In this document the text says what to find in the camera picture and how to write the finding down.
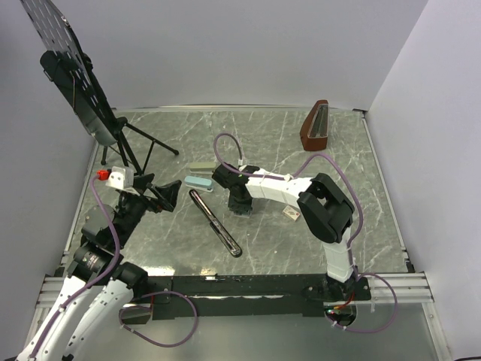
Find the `blue stapler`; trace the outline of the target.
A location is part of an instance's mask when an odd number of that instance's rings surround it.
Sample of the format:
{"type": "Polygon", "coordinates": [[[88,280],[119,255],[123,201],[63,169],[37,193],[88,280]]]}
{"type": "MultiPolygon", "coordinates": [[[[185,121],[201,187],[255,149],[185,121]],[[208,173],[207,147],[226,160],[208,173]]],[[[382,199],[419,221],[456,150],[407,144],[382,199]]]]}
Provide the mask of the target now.
{"type": "Polygon", "coordinates": [[[185,185],[194,190],[201,190],[208,193],[213,192],[213,181],[204,177],[188,175],[184,179],[185,185]]]}

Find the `white staple box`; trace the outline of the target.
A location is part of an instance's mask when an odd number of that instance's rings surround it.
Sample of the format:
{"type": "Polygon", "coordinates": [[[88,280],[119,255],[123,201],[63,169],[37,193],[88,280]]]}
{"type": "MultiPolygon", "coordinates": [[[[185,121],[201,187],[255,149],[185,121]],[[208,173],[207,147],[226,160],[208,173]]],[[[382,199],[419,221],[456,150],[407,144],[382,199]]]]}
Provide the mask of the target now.
{"type": "Polygon", "coordinates": [[[283,214],[293,221],[296,221],[300,217],[300,212],[289,205],[283,209],[283,214]]]}

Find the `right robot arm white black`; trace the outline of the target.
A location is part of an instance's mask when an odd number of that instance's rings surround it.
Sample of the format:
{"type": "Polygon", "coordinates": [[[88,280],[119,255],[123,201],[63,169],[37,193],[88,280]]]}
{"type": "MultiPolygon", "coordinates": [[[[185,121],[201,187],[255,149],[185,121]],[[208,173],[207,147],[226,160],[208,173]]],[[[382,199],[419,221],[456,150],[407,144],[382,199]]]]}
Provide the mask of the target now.
{"type": "Polygon", "coordinates": [[[252,165],[240,171],[219,165],[212,178],[229,191],[228,209],[237,215],[252,212],[254,199],[287,205],[304,218],[313,236],[322,242],[327,260],[328,291],[336,299],[355,289],[348,240],[354,205],[327,175],[293,178],[272,174],[252,165]]]}

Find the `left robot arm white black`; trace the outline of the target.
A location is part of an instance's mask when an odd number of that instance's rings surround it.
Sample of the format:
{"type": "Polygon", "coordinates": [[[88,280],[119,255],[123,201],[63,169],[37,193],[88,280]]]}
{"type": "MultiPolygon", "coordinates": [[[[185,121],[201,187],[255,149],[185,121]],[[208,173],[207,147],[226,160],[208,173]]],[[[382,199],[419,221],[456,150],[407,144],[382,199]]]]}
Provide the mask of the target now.
{"type": "Polygon", "coordinates": [[[124,261],[121,251],[145,213],[175,209],[182,183],[156,186],[153,174],[130,171],[113,167],[90,178],[97,204],[81,229],[82,243],[53,307],[18,360],[78,360],[109,313],[146,298],[147,272],[124,261]]]}

